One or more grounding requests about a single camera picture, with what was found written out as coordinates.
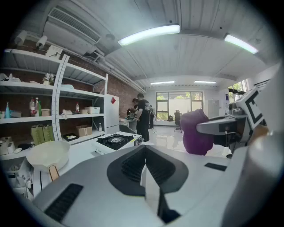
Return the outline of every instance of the portable gas stove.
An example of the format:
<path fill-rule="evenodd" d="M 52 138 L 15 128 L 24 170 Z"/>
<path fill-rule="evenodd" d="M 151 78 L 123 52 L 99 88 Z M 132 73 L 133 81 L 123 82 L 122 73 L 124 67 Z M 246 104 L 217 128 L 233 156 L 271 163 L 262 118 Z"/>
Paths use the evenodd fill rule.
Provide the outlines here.
<path fill-rule="evenodd" d="M 141 135 L 117 132 L 97 138 L 95 151 L 100 154 L 111 153 L 120 149 L 140 145 Z"/>

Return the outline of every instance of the shelf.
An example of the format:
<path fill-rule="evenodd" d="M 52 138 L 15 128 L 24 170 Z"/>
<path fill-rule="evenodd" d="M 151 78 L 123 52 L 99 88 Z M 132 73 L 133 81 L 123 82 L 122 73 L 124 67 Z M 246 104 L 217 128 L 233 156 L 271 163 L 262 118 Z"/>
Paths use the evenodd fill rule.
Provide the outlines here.
<path fill-rule="evenodd" d="M 60 96 L 67 98 L 79 98 L 79 99 L 93 99 L 97 97 L 104 97 L 103 94 L 97 94 L 89 91 L 77 90 L 67 87 L 60 88 Z"/>
<path fill-rule="evenodd" d="M 2 69 L 22 70 L 56 75 L 61 60 L 37 53 L 16 49 L 6 49 L 1 64 Z"/>
<path fill-rule="evenodd" d="M 17 154 L 4 154 L 0 155 L 0 160 L 9 160 L 9 159 L 14 159 L 14 158 L 21 158 L 21 157 L 26 157 L 28 153 L 30 152 L 31 148 L 25 149 L 23 151 L 20 151 Z"/>
<path fill-rule="evenodd" d="M 0 124 L 10 124 L 19 122 L 31 122 L 31 121 L 51 121 L 49 117 L 15 117 L 15 118 L 4 118 L 0 119 Z"/>
<path fill-rule="evenodd" d="M 95 84 L 101 80 L 106 80 L 103 76 L 89 70 L 67 63 L 64 78 L 81 81 L 88 84 Z"/>
<path fill-rule="evenodd" d="M 83 118 L 83 117 L 103 117 L 103 113 L 97 114 L 73 114 L 73 115 L 66 115 L 67 119 L 71 118 Z M 59 116 L 59 119 L 65 119 L 62 115 Z"/>
<path fill-rule="evenodd" d="M 84 137 L 79 137 L 78 139 L 75 139 L 75 140 L 72 140 L 68 143 L 70 143 L 71 145 L 72 144 L 76 144 L 76 143 L 81 143 L 81 142 L 84 142 L 84 141 L 87 141 L 89 139 L 93 139 L 93 138 L 96 138 L 96 137 L 99 137 L 99 136 L 102 136 L 104 135 L 105 132 L 104 131 L 97 131 L 97 130 L 94 130 L 93 131 L 93 134 L 92 135 L 88 135 L 88 136 L 84 136 Z"/>
<path fill-rule="evenodd" d="M 25 82 L 0 82 L 0 93 L 3 94 L 38 94 L 52 95 L 53 86 Z"/>

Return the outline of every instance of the white refrigerator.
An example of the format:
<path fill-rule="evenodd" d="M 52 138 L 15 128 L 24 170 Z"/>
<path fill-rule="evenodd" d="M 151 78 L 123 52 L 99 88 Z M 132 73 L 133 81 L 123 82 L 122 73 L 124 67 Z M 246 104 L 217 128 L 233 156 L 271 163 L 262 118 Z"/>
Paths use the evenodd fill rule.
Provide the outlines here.
<path fill-rule="evenodd" d="M 114 134 L 119 131 L 119 97 L 107 94 L 104 99 L 105 133 Z"/>

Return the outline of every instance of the air conditioner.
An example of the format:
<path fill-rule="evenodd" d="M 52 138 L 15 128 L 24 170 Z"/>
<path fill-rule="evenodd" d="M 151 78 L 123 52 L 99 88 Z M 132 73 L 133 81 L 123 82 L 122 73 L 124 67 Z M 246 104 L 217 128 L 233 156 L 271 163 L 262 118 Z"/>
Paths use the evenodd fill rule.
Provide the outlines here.
<path fill-rule="evenodd" d="M 49 41 L 81 55 L 101 38 L 90 25 L 59 6 L 48 14 L 43 35 L 46 35 Z"/>

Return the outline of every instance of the white bowl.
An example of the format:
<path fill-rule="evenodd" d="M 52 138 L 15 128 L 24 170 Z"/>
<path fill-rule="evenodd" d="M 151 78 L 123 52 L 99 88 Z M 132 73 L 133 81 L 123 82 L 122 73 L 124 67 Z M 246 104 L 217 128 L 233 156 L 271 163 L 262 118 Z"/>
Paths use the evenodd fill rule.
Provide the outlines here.
<path fill-rule="evenodd" d="M 28 162 L 37 170 L 49 172 L 54 165 L 61 169 L 69 159 L 70 144 L 65 141 L 50 141 L 35 146 L 27 155 Z"/>

